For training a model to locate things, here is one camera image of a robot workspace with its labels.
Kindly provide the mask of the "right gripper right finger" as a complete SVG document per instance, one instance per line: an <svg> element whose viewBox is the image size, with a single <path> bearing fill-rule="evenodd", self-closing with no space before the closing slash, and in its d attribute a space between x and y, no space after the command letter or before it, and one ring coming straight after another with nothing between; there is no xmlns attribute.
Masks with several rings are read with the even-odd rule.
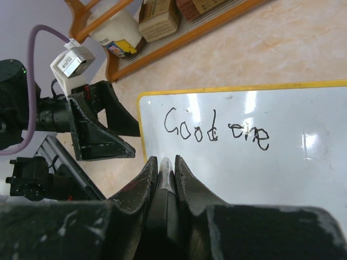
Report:
<svg viewBox="0 0 347 260"><path fill-rule="evenodd" d="M346 239L325 210L228 204L175 158L189 259L346 259Z"/></svg>

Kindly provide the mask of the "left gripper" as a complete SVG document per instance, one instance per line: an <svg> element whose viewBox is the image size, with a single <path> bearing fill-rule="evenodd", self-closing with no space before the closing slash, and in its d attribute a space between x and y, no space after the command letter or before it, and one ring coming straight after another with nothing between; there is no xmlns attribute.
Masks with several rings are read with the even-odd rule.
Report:
<svg viewBox="0 0 347 260"><path fill-rule="evenodd" d="M140 137L139 123L120 103L109 81L75 88L67 103L76 160L135 157L135 148L119 135ZM98 120L103 109L107 128Z"/></svg>

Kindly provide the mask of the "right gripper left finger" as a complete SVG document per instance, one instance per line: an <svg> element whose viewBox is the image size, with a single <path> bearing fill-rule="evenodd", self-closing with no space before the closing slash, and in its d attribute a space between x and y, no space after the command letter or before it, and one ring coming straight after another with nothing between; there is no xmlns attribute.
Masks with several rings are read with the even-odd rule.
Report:
<svg viewBox="0 0 347 260"><path fill-rule="evenodd" d="M153 197L158 160L106 200L5 203L1 259L132 259Z"/></svg>

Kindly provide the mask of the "white whiteboard yellow frame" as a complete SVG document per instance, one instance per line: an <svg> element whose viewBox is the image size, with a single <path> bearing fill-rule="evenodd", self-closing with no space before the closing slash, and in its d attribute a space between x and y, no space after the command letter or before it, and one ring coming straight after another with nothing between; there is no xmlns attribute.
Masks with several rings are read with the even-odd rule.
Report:
<svg viewBox="0 0 347 260"><path fill-rule="evenodd" d="M346 81L143 93L145 158L180 155L232 204L321 207L346 217Z"/></svg>

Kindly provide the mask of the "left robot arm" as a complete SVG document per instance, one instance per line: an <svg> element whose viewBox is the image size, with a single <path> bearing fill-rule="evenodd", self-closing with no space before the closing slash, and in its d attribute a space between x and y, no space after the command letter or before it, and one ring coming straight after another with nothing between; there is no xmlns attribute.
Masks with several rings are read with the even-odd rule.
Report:
<svg viewBox="0 0 347 260"><path fill-rule="evenodd" d="M29 119L26 69L18 60L3 60L1 150L23 141L22 132L28 128ZM140 135L138 121L119 102L109 81L80 84L68 96L38 97L34 120L38 131L69 133L78 161L136 155L124 137ZM34 202L100 199L95 186L62 159L62 154L56 154L51 162L39 155L12 160L14 171L6 178L10 195Z"/></svg>

